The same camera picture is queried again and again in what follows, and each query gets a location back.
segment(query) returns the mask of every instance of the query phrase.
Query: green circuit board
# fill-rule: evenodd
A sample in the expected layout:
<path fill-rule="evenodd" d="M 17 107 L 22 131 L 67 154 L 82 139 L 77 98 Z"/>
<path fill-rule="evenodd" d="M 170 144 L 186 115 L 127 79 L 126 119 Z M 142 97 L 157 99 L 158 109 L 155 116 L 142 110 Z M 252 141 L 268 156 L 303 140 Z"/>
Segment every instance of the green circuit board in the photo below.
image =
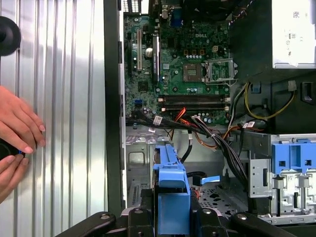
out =
<path fill-rule="evenodd" d="M 205 60 L 228 58 L 223 50 L 228 46 L 228 28 L 225 25 L 200 24 L 194 27 L 195 33 L 201 34 L 192 38 L 192 25 L 172 28 L 161 24 L 160 28 L 160 82 L 153 81 L 153 61 L 146 57 L 147 50 L 153 47 L 153 31 L 155 22 L 149 16 L 125 16 L 124 18 L 124 66 L 125 66 L 125 112 L 131 117 L 135 110 L 142 110 L 149 117 L 155 115 L 173 119 L 178 112 L 161 112 L 158 98 L 161 95 L 229 95 L 229 87 L 224 83 L 206 84 L 203 81 L 184 81 L 184 65 L 194 65 Z M 212 52 L 212 46 L 221 46 L 221 56 Z M 198 53 L 193 58 L 194 50 Z M 212 74 L 226 77 L 228 67 L 225 63 L 213 64 Z M 185 69 L 190 75 L 194 70 Z M 224 110 L 190 111 L 190 115 L 198 115 L 208 125 L 225 125 L 229 114 Z"/>

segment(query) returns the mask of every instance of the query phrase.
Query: motherboard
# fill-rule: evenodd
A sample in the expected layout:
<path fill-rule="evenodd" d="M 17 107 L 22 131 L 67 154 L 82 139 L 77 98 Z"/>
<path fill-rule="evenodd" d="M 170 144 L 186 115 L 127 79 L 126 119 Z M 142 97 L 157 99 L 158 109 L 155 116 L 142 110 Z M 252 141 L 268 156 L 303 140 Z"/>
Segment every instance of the motherboard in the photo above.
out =
<path fill-rule="evenodd" d="M 208 125 L 229 121 L 236 74 L 227 22 L 181 20 L 181 8 L 164 5 L 160 19 L 124 18 L 125 112 L 174 119 L 185 107 Z"/>

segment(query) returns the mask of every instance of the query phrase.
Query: dell logo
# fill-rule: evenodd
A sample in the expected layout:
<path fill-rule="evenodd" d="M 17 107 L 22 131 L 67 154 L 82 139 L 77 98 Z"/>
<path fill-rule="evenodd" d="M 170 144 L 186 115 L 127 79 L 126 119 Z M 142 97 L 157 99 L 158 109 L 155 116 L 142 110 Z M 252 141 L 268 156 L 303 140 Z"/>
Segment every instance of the dell logo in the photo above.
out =
<path fill-rule="evenodd" d="M 206 34 L 196 34 L 196 38 L 207 38 Z"/>

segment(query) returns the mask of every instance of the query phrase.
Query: fingernail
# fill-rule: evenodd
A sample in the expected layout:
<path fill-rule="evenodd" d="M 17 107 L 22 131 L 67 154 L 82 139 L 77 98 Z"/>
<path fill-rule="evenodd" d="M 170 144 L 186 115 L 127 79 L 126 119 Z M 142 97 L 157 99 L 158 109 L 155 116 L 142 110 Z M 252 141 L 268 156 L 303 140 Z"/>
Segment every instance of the fingernail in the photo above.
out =
<path fill-rule="evenodd" d="M 24 149 L 24 152 L 27 153 L 27 154 L 30 154 L 33 152 L 33 149 L 31 147 L 27 147 Z"/>
<path fill-rule="evenodd" d="M 6 162 L 8 162 L 9 164 L 11 164 L 12 162 L 14 162 L 14 160 L 15 160 L 15 156 L 9 156 L 9 157 L 7 157 L 7 159 L 6 159 Z"/>
<path fill-rule="evenodd" d="M 42 132 L 45 132 L 45 131 L 46 131 L 44 125 L 40 125 L 40 126 L 39 126 L 39 129 L 40 129 Z"/>
<path fill-rule="evenodd" d="M 28 163 L 29 163 L 29 159 L 27 159 L 27 158 L 24 158 L 23 160 L 22 160 L 22 165 L 28 165 Z"/>
<path fill-rule="evenodd" d="M 40 145 L 41 147 L 45 146 L 45 145 L 46 145 L 45 140 L 41 140 L 41 141 L 39 141 L 39 145 Z"/>

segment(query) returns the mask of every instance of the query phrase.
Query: corrugated metal panel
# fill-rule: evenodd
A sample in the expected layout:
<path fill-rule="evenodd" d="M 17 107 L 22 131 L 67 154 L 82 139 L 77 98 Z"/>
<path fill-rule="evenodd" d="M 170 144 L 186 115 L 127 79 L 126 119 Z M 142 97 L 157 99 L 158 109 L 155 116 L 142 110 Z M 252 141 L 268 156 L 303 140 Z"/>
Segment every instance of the corrugated metal panel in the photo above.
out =
<path fill-rule="evenodd" d="M 103 1 L 0 3 L 23 38 L 1 58 L 0 84 L 34 106 L 47 141 L 0 205 L 1 236 L 55 236 L 107 209 Z"/>

